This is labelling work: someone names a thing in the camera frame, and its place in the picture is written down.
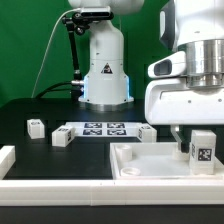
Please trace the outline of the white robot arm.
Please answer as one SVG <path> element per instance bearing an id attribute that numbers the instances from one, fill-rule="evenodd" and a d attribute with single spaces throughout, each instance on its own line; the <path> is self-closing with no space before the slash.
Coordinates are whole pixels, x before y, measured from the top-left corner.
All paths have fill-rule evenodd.
<path id="1" fill-rule="evenodd" d="M 224 0 L 168 0 L 161 8 L 160 40 L 136 26 L 124 41 L 112 15 L 133 14 L 148 0 L 68 0 L 77 31 L 90 28 L 90 67 L 81 102 L 95 107 L 131 100 L 129 66 L 151 78 L 144 114 L 153 125 L 224 124 Z"/>

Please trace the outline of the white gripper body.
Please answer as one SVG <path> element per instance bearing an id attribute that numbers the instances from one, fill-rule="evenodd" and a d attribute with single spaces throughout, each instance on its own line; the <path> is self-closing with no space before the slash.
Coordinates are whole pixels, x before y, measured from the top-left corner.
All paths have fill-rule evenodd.
<path id="1" fill-rule="evenodd" d="M 186 54 L 172 54 L 148 67 L 145 118 L 152 125 L 224 124 L 224 86 L 189 88 Z"/>

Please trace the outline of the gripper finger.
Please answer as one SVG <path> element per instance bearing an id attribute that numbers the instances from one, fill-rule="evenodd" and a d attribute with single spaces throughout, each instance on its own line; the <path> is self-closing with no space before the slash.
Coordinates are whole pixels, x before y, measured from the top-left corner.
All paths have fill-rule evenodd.
<path id="1" fill-rule="evenodd" d="M 171 125 L 170 131 L 172 136 L 178 143 L 178 150 L 181 153 L 188 153 L 189 152 L 188 141 L 184 137 L 181 127 L 179 125 Z"/>

